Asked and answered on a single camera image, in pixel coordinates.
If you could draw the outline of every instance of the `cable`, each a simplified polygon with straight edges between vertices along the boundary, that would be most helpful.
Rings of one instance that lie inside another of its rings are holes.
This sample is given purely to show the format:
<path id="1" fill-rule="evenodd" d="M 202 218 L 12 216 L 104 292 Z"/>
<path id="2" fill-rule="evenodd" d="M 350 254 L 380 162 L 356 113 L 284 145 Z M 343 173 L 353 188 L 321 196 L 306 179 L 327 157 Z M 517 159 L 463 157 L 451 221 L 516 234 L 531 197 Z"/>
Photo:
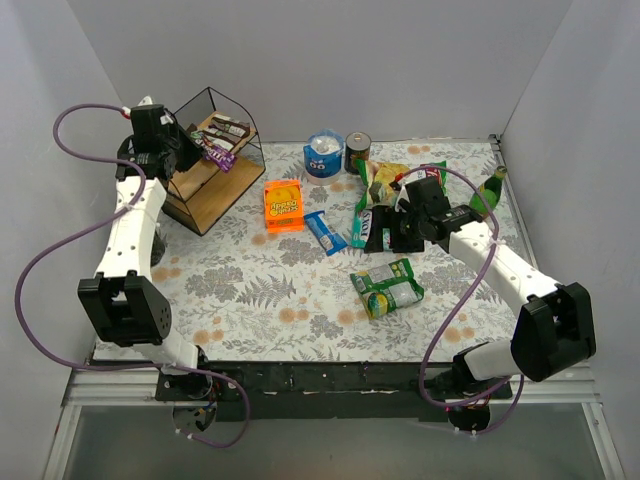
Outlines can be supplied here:
<path id="1" fill-rule="evenodd" d="M 84 230 L 81 230 L 77 233 L 74 233 L 73 235 L 70 235 L 67 238 L 64 238 L 56 243 L 54 243 L 53 245 L 45 248 L 42 252 L 38 253 L 29 263 L 27 263 L 27 265 L 25 266 L 24 270 L 22 271 L 22 273 L 20 274 L 20 276 L 18 277 L 18 281 L 16 282 L 16 289 L 14 292 L 14 308 L 16 311 L 16 316 L 18 317 L 18 322 L 20 323 L 20 326 L 22 327 L 22 330 L 24 331 L 25 335 L 27 336 L 27 338 L 29 339 L 29 341 L 33 344 L 33 346 L 40 352 L 42 353 L 45 357 L 47 357 L 49 360 L 52 360 L 60 365 L 63 365 L 65 367 L 69 367 L 72 368 L 74 370 L 85 370 L 85 371 L 95 371 L 95 372 L 110 372 L 110 371 L 118 371 L 118 370 L 134 370 L 134 369 L 141 369 L 141 368 L 149 368 L 149 367 L 153 367 L 153 368 L 158 368 L 161 369 L 163 367 L 165 367 L 165 365 L 162 364 L 158 364 L 158 363 L 139 363 L 139 364 L 130 364 L 130 365 L 108 365 L 108 366 L 103 366 L 103 365 L 83 365 L 81 363 L 76 363 L 70 360 L 66 360 L 63 359 L 59 356 L 57 356 L 56 354 L 54 354 L 53 352 L 51 352 L 50 350 L 48 350 L 37 338 L 36 336 L 33 334 L 33 331 L 31 330 L 31 328 L 29 327 L 29 324 L 27 323 L 27 320 L 25 318 L 24 315 L 24 311 L 22 308 L 22 291 L 24 288 L 24 283 L 27 279 L 27 276 L 29 275 L 29 273 L 31 272 L 31 270 L 40 262 L 40 260 L 42 260 L 44 257 L 46 257 L 47 255 L 49 255 L 50 253 L 53 253 L 54 251 L 58 250 L 59 248 L 73 242 L 74 240 L 77 240 L 81 237 L 84 237 L 85 235 L 88 235 L 96 230 L 98 230 L 99 228 L 102 228 L 106 225 L 109 225 L 111 223 L 113 223 L 115 220 L 117 220 L 118 218 L 122 217 L 123 215 L 125 215 L 135 204 L 136 202 L 140 199 L 140 197 L 142 196 L 143 192 L 144 192 L 144 187 L 145 187 L 145 181 L 146 181 L 146 176 L 144 174 L 144 171 L 142 170 L 142 168 L 140 168 L 139 165 L 130 162 L 128 160 L 123 160 L 123 159 L 118 159 L 118 158 L 105 158 L 105 157 L 97 157 L 94 155 L 86 155 L 83 153 L 79 153 L 76 152 L 72 149 L 70 149 L 69 147 L 67 147 L 62 140 L 60 140 L 60 124 L 62 123 L 62 121 L 64 120 L 64 118 L 69 115 L 72 112 L 78 111 L 78 110 L 84 110 L 84 109 L 104 109 L 104 110 L 113 110 L 119 113 L 123 112 L 123 108 L 122 107 L 116 107 L 113 105 L 104 105 L 101 103 L 83 103 L 83 104 L 79 104 L 79 105 L 75 105 L 73 107 L 70 107 L 68 109 L 66 109 L 65 111 L 63 111 L 60 115 L 58 115 L 58 118 L 56 118 L 56 121 L 53 124 L 53 139 L 56 142 L 56 144 L 58 145 L 58 147 L 60 147 L 60 149 L 62 149 L 62 151 L 64 151 L 65 153 L 76 157 L 76 158 L 80 158 L 82 160 L 88 160 L 90 162 L 99 162 L 99 163 L 110 163 L 110 164 L 118 164 L 118 165 L 125 165 L 127 167 L 133 168 L 136 173 L 140 176 L 140 186 L 138 187 L 138 190 L 136 191 L 135 195 L 133 196 L 133 198 L 131 199 L 131 201 L 126 204 L 123 208 L 121 208 L 120 210 L 117 210 L 114 214 L 112 214 L 111 216 L 109 216 L 108 218 L 106 218 L 105 220 L 102 220 L 98 223 L 96 223 L 95 225 L 92 225 L 90 227 L 85 228 Z M 251 416 L 251 407 L 249 404 L 249 397 L 247 395 L 247 392 L 244 390 L 244 388 L 242 388 L 242 386 L 236 382 L 234 379 L 227 377 L 226 375 L 222 375 L 219 373 L 215 373 L 215 372 L 210 372 L 208 370 L 200 370 L 197 368 L 189 368 L 189 367 L 183 367 L 183 366 L 173 366 L 172 368 L 176 369 L 176 370 L 181 370 L 184 372 L 188 372 L 188 373 L 196 373 L 196 374 L 200 374 L 200 375 L 206 375 L 212 378 L 216 378 L 219 380 L 222 380 L 223 382 L 227 382 L 231 385 L 233 385 L 238 392 L 240 393 L 240 396 L 242 397 L 242 401 L 244 403 L 244 407 L 245 407 L 245 413 L 246 413 L 246 417 L 243 423 L 242 428 L 240 429 L 240 432 L 238 433 L 238 435 L 236 435 L 236 437 L 234 437 L 230 442 L 228 443 L 218 443 L 218 442 L 214 442 L 212 440 L 209 440 L 207 438 L 201 437 L 199 435 L 196 434 L 191 434 L 188 432 L 181 432 L 183 434 L 185 434 L 187 437 L 189 438 L 193 438 L 194 440 L 197 440 L 201 443 L 204 443 L 206 445 L 209 445 L 211 447 L 214 448 L 228 448 L 231 447 L 233 445 L 235 445 L 244 435 L 245 431 L 247 430 L 247 427 L 249 426 L 249 419 Z"/>
<path id="2" fill-rule="evenodd" d="M 486 198 L 484 198 L 484 195 L 482 195 L 480 193 L 478 188 L 471 182 L 471 180 L 469 180 L 467 177 L 465 177 L 461 173 L 459 173 L 459 172 L 457 172 L 455 170 L 452 170 L 450 168 L 447 168 L 447 167 L 441 167 L 439 165 L 431 164 L 431 165 L 428 165 L 428 166 L 427 165 L 423 165 L 423 166 L 420 166 L 420 167 L 412 168 L 408 172 L 405 172 L 403 174 L 403 176 L 410 175 L 410 174 L 412 174 L 414 172 L 417 172 L 417 171 L 420 171 L 420 170 L 426 170 L 427 167 L 428 168 L 436 168 L 438 170 L 444 170 L 445 172 L 450 173 L 450 174 L 458 177 L 464 183 L 469 185 L 472 188 L 472 190 L 478 195 L 478 197 L 480 198 L 482 203 L 484 204 L 485 208 L 489 212 L 489 217 L 491 218 L 491 222 L 493 223 L 493 230 L 491 232 L 491 238 L 494 240 L 494 242 L 491 245 L 491 247 L 489 248 L 489 254 L 487 255 L 487 259 L 485 260 L 484 264 L 482 265 L 482 267 L 478 271 L 478 275 L 476 276 L 475 280 L 471 283 L 471 285 L 469 286 L 467 291 L 464 292 L 464 295 L 462 295 L 462 297 L 460 298 L 458 303 L 455 305 L 455 307 L 453 307 L 451 312 L 449 312 L 449 315 L 447 315 L 447 317 L 445 318 L 444 322 L 442 322 L 442 325 L 440 326 L 440 328 L 436 331 L 435 335 L 431 339 L 431 342 L 429 343 L 429 346 L 427 347 L 427 350 L 426 350 L 426 352 L 424 354 L 422 362 L 420 363 L 420 374 L 419 374 L 419 377 L 418 377 L 420 379 L 420 381 L 418 382 L 418 387 L 420 389 L 420 395 L 422 395 L 422 398 L 424 398 L 430 404 L 435 405 L 436 407 L 442 407 L 442 408 L 464 407 L 464 406 L 470 405 L 470 404 L 472 404 L 472 403 L 474 403 L 474 402 L 476 402 L 478 400 L 481 400 L 482 398 L 485 398 L 488 395 L 491 395 L 492 393 L 496 392 L 497 390 L 502 388 L 504 385 L 506 385 L 507 382 L 509 382 L 509 378 L 504 378 L 504 379 L 500 380 L 498 383 L 496 383 L 494 386 L 492 386 L 491 388 L 487 389 L 484 392 L 481 392 L 481 393 L 479 393 L 477 395 L 474 395 L 472 397 L 465 398 L 464 400 L 459 400 L 459 401 L 456 401 L 456 402 L 440 402 L 438 400 L 433 399 L 431 397 L 431 395 L 429 395 L 429 392 L 427 391 L 427 389 L 425 388 L 424 381 L 422 379 L 424 379 L 424 377 L 425 377 L 425 373 L 426 373 L 426 370 L 427 370 L 427 364 L 429 362 L 429 358 L 431 357 L 431 354 L 435 350 L 436 345 L 438 344 L 438 341 L 440 340 L 440 338 L 444 334 L 444 332 L 447 329 L 447 327 L 451 324 L 451 322 L 453 321 L 455 316 L 458 314 L 458 312 L 462 309 L 464 304 L 467 302 L 467 300 L 469 300 L 469 298 L 471 297 L 473 292 L 476 290 L 476 288 L 478 288 L 478 285 L 480 285 L 480 282 L 482 282 L 482 279 L 484 278 L 484 276 L 486 275 L 487 271 L 489 270 L 489 266 L 491 265 L 491 262 L 493 261 L 493 258 L 495 257 L 496 249 L 498 247 L 498 245 L 496 243 L 496 240 L 498 240 L 498 234 L 500 233 L 500 226 L 498 224 L 498 219 L 496 218 L 495 214 L 493 213 L 493 211 L 491 209 L 491 206 L 487 202 Z M 488 432 L 491 432 L 491 431 L 495 430 L 495 428 L 498 428 L 500 425 L 502 425 L 507 420 L 507 418 L 509 417 L 509 415 L 511 415 L 511 413 L 513 412 L 513 409 L 517 405 L 518 400 L 520 399 L 520 393 L 522 391 L 523 386 L 524 386 L 524 377 L 521 377 L 520 388 L 518 390 L 518 393 L 516 394 L 516 396 L 513 399 L 513 403 L 511 404 L 511 407 L 509 407 L 507 412 L 502 416 L 502 418 L 498 422 L 496 422 L 494 425 L 491 425 L 490 427 L 488 427 L 485 430 L 483 430 L 483 433 L 488 433 Z"/>

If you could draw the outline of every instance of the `blue canister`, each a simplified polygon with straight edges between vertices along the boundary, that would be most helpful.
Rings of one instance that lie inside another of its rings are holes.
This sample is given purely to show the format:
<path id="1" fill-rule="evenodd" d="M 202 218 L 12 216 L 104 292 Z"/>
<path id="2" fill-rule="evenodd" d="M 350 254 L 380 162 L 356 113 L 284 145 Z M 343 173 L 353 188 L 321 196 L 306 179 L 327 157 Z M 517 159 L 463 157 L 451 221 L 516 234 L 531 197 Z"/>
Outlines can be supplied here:
<path id="1" fill-rule="evenodd" d="M 330 185 L 340 176 L 344 139 L 333 130 L 311 135 L 304 146 L 307 180 L 314 185 Z"/>

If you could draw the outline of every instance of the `gray floor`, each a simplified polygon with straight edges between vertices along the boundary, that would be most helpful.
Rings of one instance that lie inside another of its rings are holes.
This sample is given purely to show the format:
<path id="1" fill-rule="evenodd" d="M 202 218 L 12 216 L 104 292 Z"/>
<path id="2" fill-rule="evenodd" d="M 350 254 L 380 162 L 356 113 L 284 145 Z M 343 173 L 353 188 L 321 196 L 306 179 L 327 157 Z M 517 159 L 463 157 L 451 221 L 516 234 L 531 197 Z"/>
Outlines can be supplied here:
<path id="1" fill-rule="evenodd" d="M 217 439 L 237 425 L 214 425 Z M 174 433 L 167 407 L 85 407 L 66 479 L 601 479 L 580 405 L 521 405 L 472 440 L 404 419 L 253 422 L 215 451 Z"/>

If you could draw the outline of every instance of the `table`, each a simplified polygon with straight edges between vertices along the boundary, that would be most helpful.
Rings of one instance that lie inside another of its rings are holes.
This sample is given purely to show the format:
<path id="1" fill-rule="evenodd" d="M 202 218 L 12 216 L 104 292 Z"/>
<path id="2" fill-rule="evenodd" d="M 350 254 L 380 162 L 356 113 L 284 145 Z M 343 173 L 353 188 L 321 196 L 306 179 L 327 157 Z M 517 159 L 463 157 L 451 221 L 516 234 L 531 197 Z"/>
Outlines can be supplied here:
<path id="1" fill-rule="evenodd" d="M 171 304 L 174 327 L 201 345 L 209 359 L 229 361 L 417 362 L 434 332 L 474 278 L 462 262 L 427 245 L 425 253 L 396 255 L 348 249 L 327 257 L 305 229 L 267 234 L 263 180 L 300 178 L 305 212 L 325 210 L 345 238 L 364 187 L 343 173 L 329 187 L 304 178 L 301 143 L 264 145 L 266 174 L 203 237 L 162 215 L 165 256 L 152 270 L 154 284 Z M 375 143 L 371 158 L 408 165 L 446 160 L 475 184 L 496 167 L 489 142 Z M 471 192 L 449 175 L 452 205 Z M 496 209 L 500 238 L 528 258 L 525 237 L 507 192 Z M 425 289 L 410 308 L 369 320 L 349 274 L 407 257 Z M 511 338 L 516 319 L 486 284 L 480 286 L 449 329 L 432 361 L 450 361 L 477 343 Z M 95 360 L 137 360 L 130 350 L 98 342 Z"/>

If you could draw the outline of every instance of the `orange package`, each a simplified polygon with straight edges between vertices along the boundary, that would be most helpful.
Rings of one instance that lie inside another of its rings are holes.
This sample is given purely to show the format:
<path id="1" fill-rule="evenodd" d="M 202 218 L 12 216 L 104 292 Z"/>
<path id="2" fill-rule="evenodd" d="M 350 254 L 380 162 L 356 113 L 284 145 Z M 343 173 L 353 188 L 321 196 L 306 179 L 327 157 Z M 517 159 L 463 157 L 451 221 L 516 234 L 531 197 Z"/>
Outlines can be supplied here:
<path id="1" fill-rule="evenodd" d="M 300 180 L 276 180 L 264 184 L 264 216 L 269 233 L 304 230 Z"/>

